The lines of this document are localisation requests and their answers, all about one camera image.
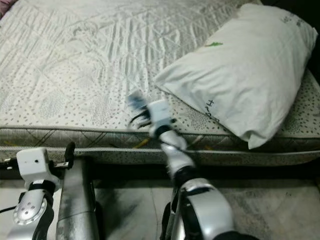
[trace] bed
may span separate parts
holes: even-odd
[[[168,100],[174,124],[205,165],[294,165],[320,157],[320,86],[306,69],[285,123],[263,146],[246,142],[153,85],[255,0],[19,0],[0,20],[0,159],[46,147],[111,164],[162,164],[148,129],[128,130],[126,97]]]

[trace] white pillow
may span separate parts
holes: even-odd
[[[317,35],[288,11],[245,4],[205,46],[161,71],[155,84],[257,148],[287,116]]]

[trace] mattress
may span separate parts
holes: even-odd
[[[19,0],[0,20],[0,158],[43,146],[61,159],[74,141],[78,152],[108,162],[162,162],[148,129],[127,128],[133,113],[126,97],[137,89],[149,102],[168,100],[175,129],[202,151],[203,162],[319,157],[320,87],[308,70],[282,128],[250,152],[246,142],[154,86],[160,70],[203,45],[249,2],[256,1]]]

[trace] green logo on pillow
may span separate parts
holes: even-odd
[[[219,45],[223,45],[223,43],[222,42],[213,42],[213,43],[211,43],[211,44],[209,44],[209,45],[205,45],[205,47],[215,47],[215,46],[219,46]]]

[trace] white floor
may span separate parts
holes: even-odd
[[[230,202],[240,232],[260,240],[319,240],[320,193],[311,180],[213,180]],[[162,213],[170,200],[169,181],[97,181],[105,239],[156,240]],[[23,182],[0,181],[0,209],[17,204]],[[54,196],[55,221],[48,239],[55,239],[59,197]],[[0,214],[0,239],[10,231],[12,211]]]

